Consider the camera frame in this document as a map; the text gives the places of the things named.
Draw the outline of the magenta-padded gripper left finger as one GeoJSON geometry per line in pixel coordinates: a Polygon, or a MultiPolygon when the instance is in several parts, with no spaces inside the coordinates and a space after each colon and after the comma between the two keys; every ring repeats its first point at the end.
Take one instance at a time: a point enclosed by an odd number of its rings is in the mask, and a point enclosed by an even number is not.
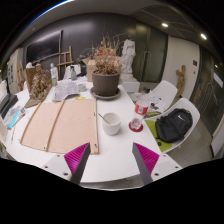
{"type": "Polygon", "coordinates": [[[85,143],[65,155],[56,154],[42,168],[45,171],[79,185],[90,152],[90,144],[85,143]]]}

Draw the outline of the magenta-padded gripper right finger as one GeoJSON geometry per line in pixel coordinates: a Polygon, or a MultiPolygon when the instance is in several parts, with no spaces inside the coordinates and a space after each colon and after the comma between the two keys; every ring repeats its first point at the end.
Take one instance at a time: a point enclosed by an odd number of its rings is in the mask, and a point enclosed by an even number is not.
{"type": "Polygon", "coordinates": [[[133,144],[132,153],[135,157],[143,185],[150,184],[182,169],[169,155],[159,155],[138,143],[133,144]]]}

